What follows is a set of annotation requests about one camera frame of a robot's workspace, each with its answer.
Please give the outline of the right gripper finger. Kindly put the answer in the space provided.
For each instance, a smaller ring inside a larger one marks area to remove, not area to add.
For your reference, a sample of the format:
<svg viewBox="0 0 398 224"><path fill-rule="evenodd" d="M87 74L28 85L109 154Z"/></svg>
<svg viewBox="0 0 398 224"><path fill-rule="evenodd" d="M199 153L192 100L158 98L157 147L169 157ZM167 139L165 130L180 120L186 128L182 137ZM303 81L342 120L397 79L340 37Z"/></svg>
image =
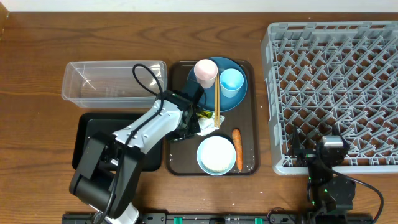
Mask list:
<svg viewBox="0 0 398 224"><path fill-rule="evenodd" d="M297 126L294 126L294 131L292 135L292 150L301 150L300 138Z"/></svg>
<svg viewBox="0 0 398 224"><path fill-rule="evenodd" d="M342 148L349 148L349 144L341 135L338 125L332 126L332 137L333 137L333 147L342 147Z"/></svg>

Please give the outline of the white tissue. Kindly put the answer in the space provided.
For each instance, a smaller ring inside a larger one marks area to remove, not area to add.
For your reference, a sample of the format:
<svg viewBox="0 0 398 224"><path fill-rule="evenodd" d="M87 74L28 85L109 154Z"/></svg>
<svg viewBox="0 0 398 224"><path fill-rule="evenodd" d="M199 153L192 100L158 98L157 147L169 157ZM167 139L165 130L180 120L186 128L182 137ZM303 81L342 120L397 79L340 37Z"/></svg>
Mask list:
<svg viewBox="0 0 398 224"><path fill-rule="evenodd" d="M215 126L215 116L212 115L211 118L199 118L198 119L200 132L197 133L199 136L206 136L214 131L219 130L220 127Z"/></svg>

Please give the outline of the foil snack wrapper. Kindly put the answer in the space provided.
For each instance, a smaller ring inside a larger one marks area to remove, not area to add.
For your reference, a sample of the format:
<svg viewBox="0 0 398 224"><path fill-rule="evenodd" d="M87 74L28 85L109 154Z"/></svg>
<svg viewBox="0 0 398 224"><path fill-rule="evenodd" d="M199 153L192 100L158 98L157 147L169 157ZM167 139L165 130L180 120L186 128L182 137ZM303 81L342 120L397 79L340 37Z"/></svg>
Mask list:
<svg viewBox="0 0 398 224"><path fill-rule="evenodd" d="M208 119L210 119L210 118L212 118L212 116L213 116L213 112L211 112L211 111L206 111L206 110L201 110L201 111L199 111L199 112L196 112L196 115L197 115L198 117L200 117L200 118L208 118Z"/></svg>

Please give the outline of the light blue rice bowl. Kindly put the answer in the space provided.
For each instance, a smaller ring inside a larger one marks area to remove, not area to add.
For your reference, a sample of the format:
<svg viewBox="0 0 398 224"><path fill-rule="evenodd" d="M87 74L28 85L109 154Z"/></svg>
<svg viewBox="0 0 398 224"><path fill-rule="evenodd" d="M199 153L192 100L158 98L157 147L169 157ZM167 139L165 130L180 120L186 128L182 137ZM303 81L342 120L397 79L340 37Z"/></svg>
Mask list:
<svg viewBox="0 0 398 224"><path fill-rule="evenodd" d="M234 167L235 162L236 150L224 137L208 137L198 146L197 163L209 175L225 175Z"/></svg>

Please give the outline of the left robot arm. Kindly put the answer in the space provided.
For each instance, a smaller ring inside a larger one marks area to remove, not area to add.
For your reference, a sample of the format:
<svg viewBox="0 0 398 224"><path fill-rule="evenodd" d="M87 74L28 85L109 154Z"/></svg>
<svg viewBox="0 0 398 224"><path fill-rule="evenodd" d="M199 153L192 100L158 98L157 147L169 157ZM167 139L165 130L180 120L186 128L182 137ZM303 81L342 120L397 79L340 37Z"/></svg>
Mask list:
<svg viewBox="0 0 398 224"><path fill-rule="evenodd" d="M135 223L131 203L147 153L163 138L181 141L198 133L196 90L164 91L139 119L112 134L98 132L86 145L69 191L97 209L91 223Z"/></svg>

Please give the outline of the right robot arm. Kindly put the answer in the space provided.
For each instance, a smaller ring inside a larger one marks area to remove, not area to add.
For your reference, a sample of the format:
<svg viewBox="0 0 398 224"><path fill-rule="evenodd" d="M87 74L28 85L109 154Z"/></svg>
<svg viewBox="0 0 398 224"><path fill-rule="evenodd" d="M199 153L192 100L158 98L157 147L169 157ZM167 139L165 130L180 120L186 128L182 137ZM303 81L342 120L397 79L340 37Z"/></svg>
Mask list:
<svg viewBox="0 0 398 224"><path fill-rule="evenodd" d="M313 207L300 215L297 223L348 223L346 212L353 209L356 184L333 173L347 155L349 144L337 127L325 135L313 149L301 146L299 129L292 135L292 155L299 166L308 168L307 198Z"/></svg>

